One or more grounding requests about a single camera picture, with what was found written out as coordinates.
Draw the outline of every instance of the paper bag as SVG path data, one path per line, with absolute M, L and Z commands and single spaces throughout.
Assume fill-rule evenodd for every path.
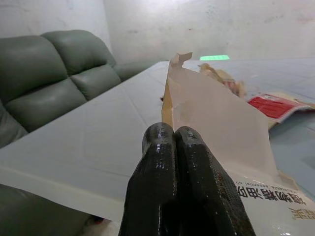
M 162 121 L 200 133 L 233 179 L 257 236 L 314 235 L 315 204 L 277 170 L 267 117 L 221 83 L 183 68 L 191 56 L 169 64 Z

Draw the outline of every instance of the white table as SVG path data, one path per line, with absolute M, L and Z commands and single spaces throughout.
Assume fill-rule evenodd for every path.
M 199 61 L 184 67 L 198 70 Z M 315 59 L 210 62 L 244 80 L 251 97 L 287 92 L 315 102 Z M 121 85 L 0 150 L 0 183 L 114 221 L 141 158 L 143 133 L 161 121 L 168 62 Z M 295 115 L 271 132 L 279 169 L 315 194 L 315 115 Z

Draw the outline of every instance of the concrete wall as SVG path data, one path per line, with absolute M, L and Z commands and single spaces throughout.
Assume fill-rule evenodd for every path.
M 74 29 L 111 49 L 103 0 L 0 0 L 0 38 Z
M 118 62 L 315 56 L 315 0 L 104 0 Z

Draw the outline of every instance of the green light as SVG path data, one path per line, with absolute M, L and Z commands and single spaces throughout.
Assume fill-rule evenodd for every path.
M 203 56 L 199 60 L 229 60 L 228 55 Z

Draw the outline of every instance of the sofa armrest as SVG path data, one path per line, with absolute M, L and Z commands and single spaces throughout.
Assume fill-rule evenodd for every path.
M 141 71 L 149 68 L 158 61 L 133 62 L 128 64 L 116 64 L 114 70 L 122 81 L 125 81 Z
M 90 215 L 0 184 L 1 236 L 74 236 Z

